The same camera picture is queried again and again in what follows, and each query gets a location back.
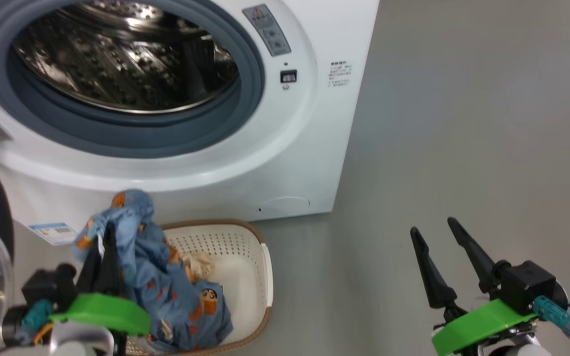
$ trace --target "blue clothing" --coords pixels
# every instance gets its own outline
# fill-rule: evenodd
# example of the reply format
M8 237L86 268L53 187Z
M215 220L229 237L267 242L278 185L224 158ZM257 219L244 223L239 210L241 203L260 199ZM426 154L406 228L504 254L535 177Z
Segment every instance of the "blue clothing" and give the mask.
M172 250L152 221L153 212L145 192L118 193L111 207L91 217L72 245L73 254L84 261L89 244L82 242L102 236L113 222L125 294L151 316L152 345L166 352L215 347L233 329L223 288L191 282L185 266L168 263Z

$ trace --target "perforated basket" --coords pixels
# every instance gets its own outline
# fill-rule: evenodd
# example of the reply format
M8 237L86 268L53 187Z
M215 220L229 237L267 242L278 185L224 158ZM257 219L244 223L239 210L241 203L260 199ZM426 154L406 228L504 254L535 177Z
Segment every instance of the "perforated basket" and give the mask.
M214 354L239 349L263 332L272 313L272 261L265 241L253 226L238 220L188 221L163 225L169 245L184 252L206 252L215 263L209 278L224 287L233 331L212 349L189 352ZM127 354L163 354L142 338L130 338Z

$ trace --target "washing machine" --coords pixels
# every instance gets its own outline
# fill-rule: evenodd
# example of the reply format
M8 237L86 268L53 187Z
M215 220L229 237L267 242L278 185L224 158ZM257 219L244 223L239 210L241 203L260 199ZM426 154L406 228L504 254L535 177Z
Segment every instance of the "washing machine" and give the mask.
M378 0L0 0L0 180L77 230L330 212Z

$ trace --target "warning label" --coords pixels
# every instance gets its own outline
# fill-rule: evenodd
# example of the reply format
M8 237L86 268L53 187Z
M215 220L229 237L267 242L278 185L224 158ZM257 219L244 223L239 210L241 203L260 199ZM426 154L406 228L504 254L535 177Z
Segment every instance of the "warning label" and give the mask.
M329 70L328 87L341 87L349 84L351 81L351 65L348 61L331 62Z
M76 231L70 228L66 223L45 223L43 225L28 226L34 233L43 237L45 241L54 246L68 245L76 239Z
M258 7L254 8L252 11L252 18L265 18L265 14Z

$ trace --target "stainless steel drum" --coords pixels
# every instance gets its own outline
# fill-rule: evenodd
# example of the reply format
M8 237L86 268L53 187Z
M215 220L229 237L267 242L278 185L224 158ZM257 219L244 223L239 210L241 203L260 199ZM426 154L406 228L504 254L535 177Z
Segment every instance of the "stainless steel drum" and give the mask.
M14 50L61 94L133 114L194 108L238 76L231 55L204 29L138 2L63 7L24 29Z

